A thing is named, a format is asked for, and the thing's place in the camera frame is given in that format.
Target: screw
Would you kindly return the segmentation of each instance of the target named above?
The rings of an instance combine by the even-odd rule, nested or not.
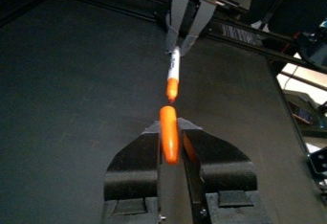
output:
[[[159,215],[159,222],[167,221],[167,217],[165,215]]]
[[[209,216],[209,212],[207,212],[207,210],[205,208],[201,210],[199,213],[201,213],[203,218],[206,218]]]

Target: white label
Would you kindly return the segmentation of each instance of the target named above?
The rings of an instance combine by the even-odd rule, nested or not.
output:
[[[179,80],[179,65],[181,65],[181,51],[179,51],[179,47],[175,47],[170,59],[169,78],[177,78]]]

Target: cable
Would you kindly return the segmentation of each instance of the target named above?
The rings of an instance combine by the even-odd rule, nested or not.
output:
[[[294,77],[294,75],[295,75],[295,72],[297,72],[298,68],[299,68],[299,66],[297,66],[297,68],[294,69],[293,74],[291,74],[291,76],[290,76],[289,80],[286,81],[286,83],[285,83],[285,85],[283,85],[283,90],[285,90],[285,88],[286,88],[286,85],[287,85],[289,81],[290,81],[290,80],[291,80],[291,78]]]

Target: dark gray surface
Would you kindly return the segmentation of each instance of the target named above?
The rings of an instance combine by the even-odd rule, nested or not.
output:
[[[0,30],[0,53],[0,222],[99,223],[109,163],[166,104],[165,32],[49,0]],[[263,58],[199,39],[182,62],[177,110],[253,158],[274,223],[326,223]],[[171,192],[182,177],[166,179]],[[167,223],[190,223],[174,208],[181,199]]]

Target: black plastic bracket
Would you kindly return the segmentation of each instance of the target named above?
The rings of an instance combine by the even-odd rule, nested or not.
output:
[[[194,224],[273,223],[257,191],[254,164],[227,141],[178,119]],[[158,224],[161,122],[117,154],[105,179],[103,224]]]

